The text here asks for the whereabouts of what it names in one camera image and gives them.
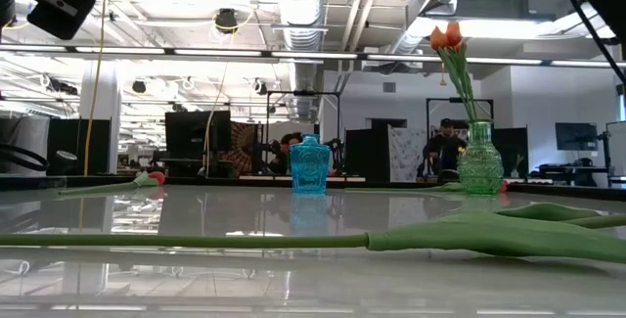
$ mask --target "red tulip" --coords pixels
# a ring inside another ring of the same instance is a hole
[[[437,51],[448,46],[448,40],[446,35],[443,34],[438,27],[435,27],[430,34],[430,47],[432,50]]]
[[[448,46],[455,47],[457,44],[461,43],[462,40],[463,36],[461,35],[459,23],[448,23],[448,28],[446,28],[446,41],[448,42]]]

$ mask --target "blue glass bottle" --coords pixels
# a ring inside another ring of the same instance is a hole
[[[297,194],[324,194],[331,149],[319,144],[316,134],[302,138],[302,143],[290,147],[291,190]]]

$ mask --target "yellow cable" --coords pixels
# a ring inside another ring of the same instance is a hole
[[[30,23],[24,23],[24,24],[21,24],[21,25],[18,25],[18,26],[9,26],[9,24],[7,23],[7,24],[5,24],[2,27],[2,30],[18,30],[18,29],[22,29],[22,28],[28,26],[29,24]]]
[[[233,49],[233,44],[235,43],[235,30],[232,29],[231,34],[231,47]],[[224,79],[226,78],[226,70],[228,69],[228,62],[226,62],[226,67],[224,67],[224,74],[222,74],[222,81],[219,84],[219,89],[217,90],[217,97],[215,97],[215,102],[213,103],[213,107],[211,108],[211,113],[208,115],[208,121],[206,122],[206,129],[204,131],[204,157],[202,157],[202,167],[205,167],[204,174],[208,173],[208,133],[210,130],[210,124],[213,120],[213,113],[215,113],[215,107],[217,106],[217,101],[219,100],[219,96],[222,94],[222,88],[224,87]]]
[[[235,29],[241,27],[242,25],[246,25],[248,22],[250,22],[250,20],[252,19],[252,16],[254,15],[254,9],[250,9],[250,14],[247,16],[247,19],[245,21],[243,21],[242,23],[239,23],[237,25],[233,25],[233,26],[222,26],[219,25],[215,22],[215,19],[217,18],[217,14],[213,15],[213,25],[215,25],[216,28],[220,28],[223,30],[232,30],[233,31],[233,35],[235,34]]]
[[[85,164],[83,175],[89,173],[89,144],[91,143],[91,127],[94,120],[94,110],[96,109],[96,98],[98,97],[98,84],[100,83],[100,67],[102,65],[102,52],[105,47],[105,13],[107,12],[107,0],[102,0],[102,16],[100,22],[100,51],[98,52],[98,63],[96,64],[96,81],[94,83],[94,94],[91,99],[91,112],[89,122],[87,122],[87,137],[85,139]]]

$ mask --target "flower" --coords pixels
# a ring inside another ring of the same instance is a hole
[[[466,46],[466,43],[464,42],[459,42],[459,44],[454,46],[454,51],[459,54],[461,53],[461,49],[463,49]]]
[[[448,27],[446,28],[446,40],[448,41],[448,46],[451,47],[455,47],[463,41],[461,27],[458,22],[454,21],[448,23]]]
[[[430,47],[432,50],[443,49],[448,46],[448,40],[446,39],[446,35],[443,34],[438,27],[435,27],[432,33],[430,34]]]

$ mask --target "green glass vase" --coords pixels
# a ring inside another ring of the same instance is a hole
[[[491,143],[491,121],[469,122],[468,146],[459,157],[461,184],[471,195],[495,195],[502,184],[502,157]]]

